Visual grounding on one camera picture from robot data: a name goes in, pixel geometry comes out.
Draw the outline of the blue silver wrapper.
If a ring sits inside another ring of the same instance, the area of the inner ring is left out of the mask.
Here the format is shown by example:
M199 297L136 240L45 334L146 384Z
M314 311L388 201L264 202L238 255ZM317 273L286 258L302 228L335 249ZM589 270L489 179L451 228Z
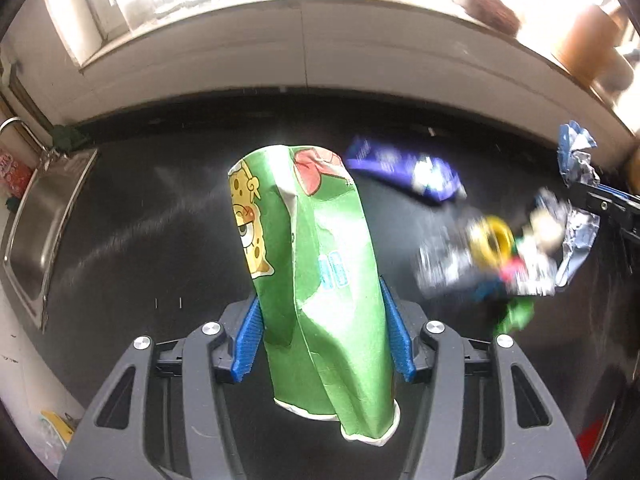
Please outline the blue silver wrapper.
M567 186L574 183L598 185L600 177L591 165L589 151L597 147L591 133L578 122L571 120L560 125L558 165L560 175Z

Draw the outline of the yellow tape roll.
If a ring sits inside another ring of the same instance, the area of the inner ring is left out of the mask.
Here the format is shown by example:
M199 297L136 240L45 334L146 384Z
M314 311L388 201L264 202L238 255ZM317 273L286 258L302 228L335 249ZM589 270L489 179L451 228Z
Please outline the yellow tape roll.
M512 257L514 236L509 226L495 216L482 217L468 227L470 253L482 269L499 269Z

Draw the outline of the green cartoon snack bag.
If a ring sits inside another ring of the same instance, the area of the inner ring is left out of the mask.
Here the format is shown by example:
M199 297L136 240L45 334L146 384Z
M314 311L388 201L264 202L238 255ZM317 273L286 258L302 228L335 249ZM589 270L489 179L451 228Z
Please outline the green cartoon snack bag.
M345 440L400 422L378 265L357 185L318 146L258 148L229 169L233 218L262 311L273 400Z

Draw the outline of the silver black crumpled wrapper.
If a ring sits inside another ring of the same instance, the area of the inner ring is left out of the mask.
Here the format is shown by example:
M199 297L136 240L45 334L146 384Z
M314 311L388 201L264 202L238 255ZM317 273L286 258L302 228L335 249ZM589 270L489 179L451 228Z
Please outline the silver black crumpled wrapper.
M541 188L518 234L476 210L435 230L416 254L416 284L427 297L450 290L553 296L573 281L599 229L599 216Z

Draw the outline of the green wrapper piece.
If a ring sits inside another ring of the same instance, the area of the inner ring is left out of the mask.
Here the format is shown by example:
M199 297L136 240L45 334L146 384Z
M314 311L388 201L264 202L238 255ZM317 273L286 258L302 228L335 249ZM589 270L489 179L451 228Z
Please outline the green wrapper piece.
M530 298L514 298L506 305L506 313L498 322L494 334L511 335L520 332L530 323L535 315L535 303Z

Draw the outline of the brown flower pot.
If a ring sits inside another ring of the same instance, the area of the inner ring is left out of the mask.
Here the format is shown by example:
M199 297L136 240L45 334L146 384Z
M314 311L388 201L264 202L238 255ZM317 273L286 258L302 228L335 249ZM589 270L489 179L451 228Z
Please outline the brown flower pot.
M620 25L600 6L590 6L570 26L553 55L583 86L589 87L610 60Z

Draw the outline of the purple snack wrapper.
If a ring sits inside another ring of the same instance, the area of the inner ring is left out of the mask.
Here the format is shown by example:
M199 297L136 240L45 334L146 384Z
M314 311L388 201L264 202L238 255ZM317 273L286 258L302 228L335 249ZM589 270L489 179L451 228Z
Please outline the purple snack wrapper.
M439 157L403 150L392 144L356 138L349 145L345 166L435 203L465 198L459 174Z

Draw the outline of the stainless steel sink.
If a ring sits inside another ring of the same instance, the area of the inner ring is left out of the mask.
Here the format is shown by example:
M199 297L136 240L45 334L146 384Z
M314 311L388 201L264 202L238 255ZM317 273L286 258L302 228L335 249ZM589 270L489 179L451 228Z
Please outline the stainless steel sink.
M95 148L46 159L34 171L9 232L3 267L17 298L38 328L47 304L58 246L96 159Z

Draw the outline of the sink faucet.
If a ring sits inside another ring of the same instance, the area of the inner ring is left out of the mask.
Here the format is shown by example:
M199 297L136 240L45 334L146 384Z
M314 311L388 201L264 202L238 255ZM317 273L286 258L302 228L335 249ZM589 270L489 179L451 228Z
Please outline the sink faucet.
M5 132L7 128L15 129L34 152L39 154L47 154L50 152L50 148L44 144L43 140L38 138L38 136L32 131L32 128L29 127L29 124L21 117L13 116L6 118L1 123L0 131Z

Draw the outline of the red detergent package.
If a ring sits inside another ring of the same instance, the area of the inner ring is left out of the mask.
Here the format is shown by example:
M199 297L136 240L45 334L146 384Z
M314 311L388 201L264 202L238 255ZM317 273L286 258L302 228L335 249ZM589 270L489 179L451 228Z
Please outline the red detergent package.
M32 178L32 170L29 166L15 158L11 153L1 151L0 170L1 181L6 185L9 192L17 198L22 198Z

